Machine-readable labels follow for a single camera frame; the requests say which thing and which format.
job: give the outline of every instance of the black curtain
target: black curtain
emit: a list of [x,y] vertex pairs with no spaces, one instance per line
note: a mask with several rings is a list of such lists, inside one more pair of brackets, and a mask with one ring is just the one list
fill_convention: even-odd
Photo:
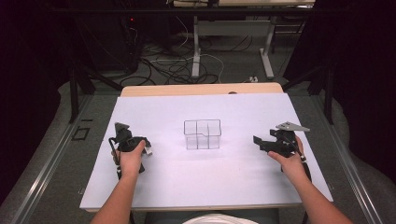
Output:
[[68,80],[64,49],[36,1],[1,1],[0,203],[39,146],[58,109],[58,88]]
[[346,28],[345,43],[338,45],[341,48],[333,57],[334,98],[349,123],[350,150],[396,182],[396,148],[391,141],[396,124],[396,5],[388,0],[318,0],[315,4],[323,8],[351,6],[343,17],[309,18],[284,77],[294,80],[322,65],[336,37],[345,33],[343,25],[354,20]]

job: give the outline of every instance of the table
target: table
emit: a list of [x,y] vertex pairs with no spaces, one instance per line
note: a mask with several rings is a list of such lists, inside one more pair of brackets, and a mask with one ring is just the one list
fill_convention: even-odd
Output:
[[[220,119],[220,148],[186,149],[187,119]],[[146,136],[152,144],[153,155],[142,158],[146,171],[136,184],[134,211],[301,204],[280,165],[252,139],[254,134],[274,141],[269,129],[285,121],[299,124],[289,96],[276,83],[127,87],[115,105],[80,208],[97,211],[118,182],[107,141],[115,136],[115,122],[130,125],[133,135]],[[297,134],[314,185],[332,201],[304,133]]]
[[[206,7],[200,1],[174,1],[175,7]],[[314,5],[315,0],[219,0],[219,7],[285,7]],[[264,48],[260,49],[262,64],[267,78],[274,78],[274,72],[268,58],[268,51],[276,27],[276,17],[269,21],[198,21],[194,17],[194,57],[192,64],[193,77],[199,76],[201,49],[199,35],[254,35],[265,36]]]

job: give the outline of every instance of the clear plastic box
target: clear plastic box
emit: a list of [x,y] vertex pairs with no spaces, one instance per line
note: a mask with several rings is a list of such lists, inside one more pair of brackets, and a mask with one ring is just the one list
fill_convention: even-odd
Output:
[[184,121],[187,149],[220,148],[221,123],[219,119]]

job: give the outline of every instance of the forearm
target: forearm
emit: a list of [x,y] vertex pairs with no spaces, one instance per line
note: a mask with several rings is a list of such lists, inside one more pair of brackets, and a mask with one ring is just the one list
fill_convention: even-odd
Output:
[[136,176],[123,176],[91,223],[128,223]]
[[308,180],[294,184],[311,223],[352,223]]

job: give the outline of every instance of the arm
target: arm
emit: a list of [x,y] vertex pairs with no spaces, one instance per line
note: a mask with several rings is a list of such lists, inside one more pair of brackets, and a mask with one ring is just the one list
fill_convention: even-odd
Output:
[[[304,153],[300,138],[296,138],[299,149]],[[311,183],[298,154],[284,158],[270,151],[268,155],[282,165],[283,172],[297,189],[311,223],[352,223]]]
[[122,177],[91,223],[129,223],[134,187],[145,144],[145,141],[141,141],[133,151],[120,153]]

